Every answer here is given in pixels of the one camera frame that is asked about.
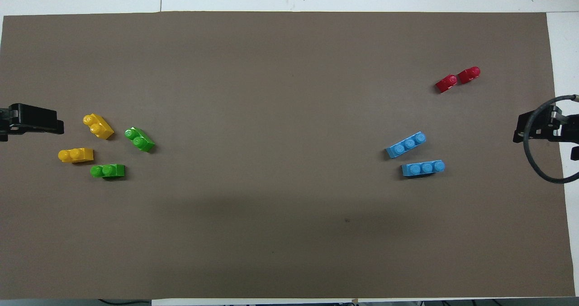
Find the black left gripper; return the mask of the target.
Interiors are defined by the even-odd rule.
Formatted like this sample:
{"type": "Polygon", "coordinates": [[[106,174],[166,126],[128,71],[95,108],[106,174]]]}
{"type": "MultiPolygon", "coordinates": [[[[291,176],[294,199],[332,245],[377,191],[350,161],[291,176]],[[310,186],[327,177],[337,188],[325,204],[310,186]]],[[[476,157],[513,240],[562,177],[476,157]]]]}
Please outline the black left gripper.
{"type": "Polygon", "coordinates": [[[57,122],[57,112],[33,105],[20,104],[20,119],[17,107],[0,109],[0,141],[7,142],[10,135],[25,133],[64,134],[64,123],[57,122]],[[56,126],[17,124],[21,122],[56,122],[56,126]]]}

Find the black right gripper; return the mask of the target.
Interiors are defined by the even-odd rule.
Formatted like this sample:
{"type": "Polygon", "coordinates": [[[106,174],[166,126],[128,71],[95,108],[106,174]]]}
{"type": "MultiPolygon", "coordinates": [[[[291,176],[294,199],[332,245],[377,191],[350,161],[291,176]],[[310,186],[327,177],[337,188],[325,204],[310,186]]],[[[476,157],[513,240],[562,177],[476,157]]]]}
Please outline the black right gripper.
{"type": "MultiPolygon", "coordinates": [[[[513,133],[513,143],[523,143],[524,128],[534,110],[519,115],[518,130],[513,133]]],[[[530,127],[528,139],[579,144],[579,114],[565,116],[553,105],[538,113],[530,127]]]]}

